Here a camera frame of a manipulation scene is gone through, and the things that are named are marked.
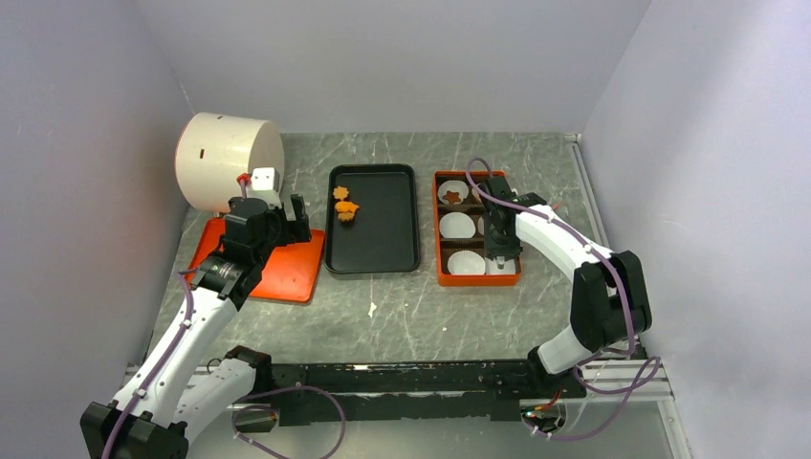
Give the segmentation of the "brown star cookie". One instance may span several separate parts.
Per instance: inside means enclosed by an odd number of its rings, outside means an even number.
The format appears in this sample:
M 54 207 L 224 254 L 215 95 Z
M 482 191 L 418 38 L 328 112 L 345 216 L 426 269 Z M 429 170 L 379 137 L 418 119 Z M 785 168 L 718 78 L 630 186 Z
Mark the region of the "brown star cookie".
M 441 201 L 447 205 L 457 205 L 464 201 L 464 197 L 459 191 L 447 190 L 442 196 Z

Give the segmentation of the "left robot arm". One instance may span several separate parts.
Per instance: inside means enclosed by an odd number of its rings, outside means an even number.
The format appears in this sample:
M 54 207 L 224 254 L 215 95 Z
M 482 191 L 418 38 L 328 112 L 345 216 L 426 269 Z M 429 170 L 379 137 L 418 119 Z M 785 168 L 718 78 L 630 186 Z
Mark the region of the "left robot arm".
M 153 352 L 107 404 L 91 403 L 80 428 L 93 458 L 184 458 L 193 440 L 229 404 L 266 399 L 269 358 L 226 358 L 225 369 L 187 387 L 205 351 L 260 283 L 274 249 L 311 239 L 303 198 L 281 204 L 233 197 L 214 251 L 179 274 L 185 300 Z

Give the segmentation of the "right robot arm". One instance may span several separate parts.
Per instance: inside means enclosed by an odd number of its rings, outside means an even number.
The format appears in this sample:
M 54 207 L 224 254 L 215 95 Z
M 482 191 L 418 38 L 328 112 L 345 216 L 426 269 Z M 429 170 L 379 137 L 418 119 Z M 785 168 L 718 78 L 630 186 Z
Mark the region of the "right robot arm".
M 517 260 L 532 248 L 572 284 L 568 322 L 530 354 L 528 389 L 547 397 L 561 386 L 562 373 L 601 352 L 632 354 L 636 339 L 652 325 L 643 267 L 632 251 L 615 252 L 557 217 L 535 193 L 518 195 L 502 176 L 475 187 L 485 208 L 485 255 Z

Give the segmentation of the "white paper cup front-left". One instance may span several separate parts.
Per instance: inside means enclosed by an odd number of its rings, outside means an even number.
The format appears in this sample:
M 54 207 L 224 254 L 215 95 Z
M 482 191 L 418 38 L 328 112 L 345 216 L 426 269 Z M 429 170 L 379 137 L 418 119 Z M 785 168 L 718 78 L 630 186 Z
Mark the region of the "white paper cup front-left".
M 475 251 L 461 250 L 451 253 L 446 262 L 449 275 L 485 275 L 487 263 L 482 255 Z

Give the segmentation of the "orange cookie box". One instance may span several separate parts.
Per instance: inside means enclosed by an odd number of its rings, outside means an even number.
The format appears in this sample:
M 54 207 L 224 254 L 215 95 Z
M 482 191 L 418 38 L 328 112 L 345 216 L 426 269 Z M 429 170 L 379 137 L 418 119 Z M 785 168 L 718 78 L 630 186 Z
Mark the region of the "orange cookie box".
M 435 224 L 435 252 L 437 258 L 437 278 L 438 283 L 443 287 L 506 287 L 515 285 L 523 274 L 522 263 L 519 258 L 516 258 L 517 273 L 512 275 L 463 275 L 454 276 L 449 275 L 446 268 L 446 262 L 451 253 L 454 251 L 470 250 L 475 251 L 482 255 L 484 259 L 484 236 L 481 236 L 476 228 L 476 235 L 470 239 L 446 239 L 440 235 L 439 221 L 442 216 L 449 212 L 463 212 L 468 214 L 476 225 L 479 215 L 485 213 L 484 205 L 479 205 L 471 196 L 471 189 L 469 197 L 461 205 L 444 205 L 441 204 L 437 197 L 438 186 L 447 180 L 460 180 L 465 182 L 469 187 L 466 173 L 461 170 L 440 170 L 433 175 L 433 217 Z

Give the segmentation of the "white paper cup middle-left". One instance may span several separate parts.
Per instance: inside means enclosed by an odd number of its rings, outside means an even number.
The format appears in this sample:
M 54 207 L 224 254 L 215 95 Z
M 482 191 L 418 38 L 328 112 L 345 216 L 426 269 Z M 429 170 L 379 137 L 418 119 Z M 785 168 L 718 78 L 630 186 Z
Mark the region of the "white paper cup middle-left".
M 439 221 L 439 232 L 446 239 L 470 239 L 476 235 L 476 225 L 463 212 L 449 212 Z

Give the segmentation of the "orange box lid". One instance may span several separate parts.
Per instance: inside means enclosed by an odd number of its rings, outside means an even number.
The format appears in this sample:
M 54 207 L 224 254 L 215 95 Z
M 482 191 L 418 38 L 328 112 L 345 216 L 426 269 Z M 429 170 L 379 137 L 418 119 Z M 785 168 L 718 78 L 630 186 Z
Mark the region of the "orange box lid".
M 188 267 L 196 268 L 219 243 L 224 234 L 222 218 L 209 219 Z M 325 233 L 311 230 L 311 240 L 275 249 L 262 272 L 262 279 L 250 299 L 283 303 L 309 303 L 313 297 L 321 265 Z

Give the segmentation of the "white paper cup back-right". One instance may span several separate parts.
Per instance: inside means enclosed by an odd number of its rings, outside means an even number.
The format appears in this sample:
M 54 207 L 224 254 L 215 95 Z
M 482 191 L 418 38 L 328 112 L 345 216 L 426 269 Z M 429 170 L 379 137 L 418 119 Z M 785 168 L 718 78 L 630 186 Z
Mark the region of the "white paper cup back-right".
M 474 184 L 474 185 L 470 186 L 470 189 L 471 189 L 471 196 L 473 197 L 475 202 L 478 203 L 479 205 L 482 205 L 483 200 L 482 200 L 482 198 L 480 196 L 480 193 L 479 193 L 479 191 L 480 191 L 479 185 Z

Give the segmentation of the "orange fish cookie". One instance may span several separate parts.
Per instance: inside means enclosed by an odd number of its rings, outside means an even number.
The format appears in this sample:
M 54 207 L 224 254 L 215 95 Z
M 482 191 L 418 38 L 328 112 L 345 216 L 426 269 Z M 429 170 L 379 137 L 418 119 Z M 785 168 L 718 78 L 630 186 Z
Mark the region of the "orange fish cookie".
M 351 202 L 351 201 L 338 201 L 335 204 L 335 210 L 337 213 L 351 213 L 354 214 L 360 208 L 359 205 Z

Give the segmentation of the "white paper cup back-left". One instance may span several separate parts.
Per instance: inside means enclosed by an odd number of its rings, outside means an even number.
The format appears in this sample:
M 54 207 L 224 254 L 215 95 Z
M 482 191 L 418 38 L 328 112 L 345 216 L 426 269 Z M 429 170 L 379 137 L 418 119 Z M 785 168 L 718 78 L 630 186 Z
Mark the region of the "white paper cup back-left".
M 459 191 L 461 193 L 461 195 L 464 197 L 464 201 L 461 204 L 463 204 L 466 201 L 466 199 L 469 197 L 469 194 L 470 194 L 470 188 L 465 182 L 460 181 L 460 180 L 447 180 L 447 181 L 444 181 L 437 188 L 437 197 L 438 197 L 438 200 L 439 200 L 439 202 L 441 204 L 444 204 L 441 201 L 441 196 L 447 190 Z

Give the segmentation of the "black baking tray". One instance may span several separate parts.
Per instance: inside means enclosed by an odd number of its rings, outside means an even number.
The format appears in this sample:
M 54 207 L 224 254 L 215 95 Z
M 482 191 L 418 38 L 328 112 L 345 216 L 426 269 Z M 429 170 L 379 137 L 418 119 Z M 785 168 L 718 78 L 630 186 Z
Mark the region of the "black baking tray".
M 409 273 L 421 261 L 415 173 L 407 164 L 342 164 L 329 174 L 329 192 L 348 190 L 359 206 L 342 222 L 329 196 L 324 263 L 337 275 Z

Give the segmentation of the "white cylindrical drum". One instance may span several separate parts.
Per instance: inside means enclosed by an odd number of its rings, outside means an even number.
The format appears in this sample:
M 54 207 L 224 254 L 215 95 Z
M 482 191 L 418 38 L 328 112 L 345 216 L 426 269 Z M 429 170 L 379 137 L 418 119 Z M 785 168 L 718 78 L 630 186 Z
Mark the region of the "white cylindrical drum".
M 229 199 L 241 194 L 239 176 L 254 177 L 257 168 L 274 171 L 279 191 L 284 179 L 285 153 L 280 133 L 269 120 L 216 113 L 194 115 L 184 127 L 175 150 L 175 176 L 191 207 L 225 213 Z

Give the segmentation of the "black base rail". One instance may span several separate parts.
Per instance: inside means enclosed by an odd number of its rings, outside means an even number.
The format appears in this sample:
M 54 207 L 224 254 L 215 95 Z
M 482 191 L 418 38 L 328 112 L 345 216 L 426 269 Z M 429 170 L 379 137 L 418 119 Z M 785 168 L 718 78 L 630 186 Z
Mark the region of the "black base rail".
M 584 398 L 568 373 L 526 359 L 380 363 L 275 363 L 260 369 L 250 401 L 280 412 L 282 426 L 315 422 L 485 417 Z

